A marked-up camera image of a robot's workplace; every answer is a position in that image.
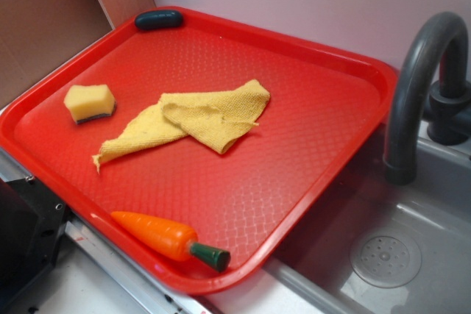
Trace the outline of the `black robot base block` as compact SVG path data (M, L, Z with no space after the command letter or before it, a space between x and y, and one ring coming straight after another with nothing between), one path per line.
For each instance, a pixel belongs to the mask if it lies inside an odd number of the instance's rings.
M1 181L1 306L53 269L69 214L40 180Z

